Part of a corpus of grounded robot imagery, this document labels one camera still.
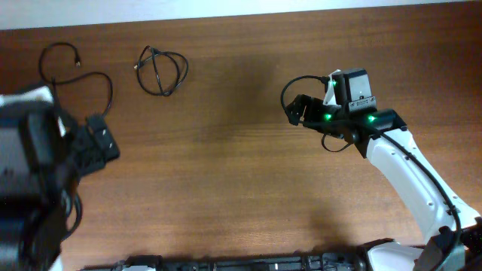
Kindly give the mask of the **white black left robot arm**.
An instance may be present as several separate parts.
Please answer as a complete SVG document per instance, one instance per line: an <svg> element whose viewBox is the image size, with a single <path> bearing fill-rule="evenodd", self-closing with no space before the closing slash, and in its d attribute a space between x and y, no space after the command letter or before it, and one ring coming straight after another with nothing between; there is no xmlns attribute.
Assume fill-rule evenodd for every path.
<svg viewBox="0 0 482 271"><path fill-rule="evenodd" d="M1 268L60 266L78 228L80 180L120 150L103 116L78 122L46 85L1 96Z"/></svg>

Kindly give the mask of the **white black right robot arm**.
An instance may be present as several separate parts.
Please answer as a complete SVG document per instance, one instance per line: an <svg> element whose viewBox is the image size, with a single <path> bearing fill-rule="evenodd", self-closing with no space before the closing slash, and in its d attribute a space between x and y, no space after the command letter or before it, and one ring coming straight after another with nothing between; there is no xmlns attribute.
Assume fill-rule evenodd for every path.
<svg viewBox="0 0 482 271"><path fill-rule="evenodd" d="M290 124L355 146L396 190L424 238L423 247L380 239L359 246L362 270L479 270L481 216L437 173L393 109L377 108L365 69L335 70L317 81L318 99L297 95L281 101Z"/></svg>

